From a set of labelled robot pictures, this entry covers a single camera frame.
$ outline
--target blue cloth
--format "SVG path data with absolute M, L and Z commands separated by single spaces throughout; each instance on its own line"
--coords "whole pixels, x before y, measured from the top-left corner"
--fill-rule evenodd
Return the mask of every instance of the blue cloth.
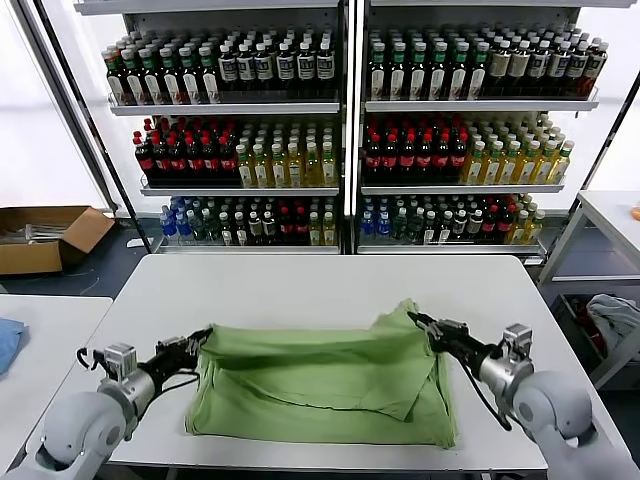
M 9 370 L 9 365 L 18 353 L 24 323 L 0 318 L 0 375 Z

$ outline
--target green towel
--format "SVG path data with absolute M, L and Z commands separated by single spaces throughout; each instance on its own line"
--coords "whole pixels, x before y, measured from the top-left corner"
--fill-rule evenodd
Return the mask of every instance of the green towel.
M 405 300 L 368 330 L 214 326 L 186 417 L 193 434 L 282 442 L 452 447 L 444 357 Z

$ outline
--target white table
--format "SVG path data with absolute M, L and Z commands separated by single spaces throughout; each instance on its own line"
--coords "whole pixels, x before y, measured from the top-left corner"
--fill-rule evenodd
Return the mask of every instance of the white table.
M 138 265 L 91 340 L 124 341 L 139 360 L 157 340 L 189 334 L 207 322 L 246 328 L 367 328 L 411 297 L 436 317 L 464 320 L 485 342 L 518 321 L 533 327 L 539 370 L 565 371 L 584 384 L 595 418 L 626 449 L 611 417 L 520 262 L 508 256 L 148 255 Z M 192 386 L 152 404 L 112 462 L 274 470 L 538 470 L 538 448 L 518 428 L 505 432 L 485 410 L 457 364 L 451 387 L 457 445 L 292 444 L 185 432 Z M 75 367 L 56 398 L 94 390 L 101 375 Z
M 0 474 L 29 438 L 110 298 L 0 295 L 0 316 L 27 325 L 27 339 L 0 376 Z
M 625 286 L 637 285 L 638 275 L 589 277 L 558 277 L 556 273 L 569 254 L 571 246 L 588 221 L 606 236 L 613 246 L 640 270 L 640 222 L 631 216 L 631 208 L 640 202 L 640 192 L 583 190 L 578 193 L 580 206 L 558 240 L 547 264 L 538 277 L 540 286 L 551 282 L 583 281 L 601 285 L 612 283 Z M 640 329 L 625 338 L 607 358 L 591 372 L 596 388 L 602 387 L 640 351 Z

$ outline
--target cardboard box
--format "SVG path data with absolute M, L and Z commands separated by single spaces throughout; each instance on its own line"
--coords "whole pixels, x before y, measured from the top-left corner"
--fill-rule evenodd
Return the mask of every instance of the cardboard box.
M 0 274 L 59 272 L 77 265 L 115 223 L 91 207 L 20 207 L 0 209 L 0 232 L 27 223 L 70 224 L 61 240 L 0 244 Z

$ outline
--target table leg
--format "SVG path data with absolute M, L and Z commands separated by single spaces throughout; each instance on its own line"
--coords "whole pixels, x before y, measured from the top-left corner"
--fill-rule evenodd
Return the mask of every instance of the table leg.
M 558 240 L 558 243 L 556 243 L 549 260 L 547 260 L 546 265 L 542 269 L 542 272 L 540 272 L 540 276 L 538 277 L 538 287 L 553 281 L 553 277 L 558 272 L 562 262 L 564 262 L 564 259 L 569 253 L 569 248 L 578 238 L 578 234 L 586 225 L 587 220 L 588 219 L 584 214 L 582 205 L 580 205 L 573 214 L 573 217 L 571 217 L 569 225 L 567 225 L 567 228 L 562 232 L 562 236 L 560 237 L 560 240 Z

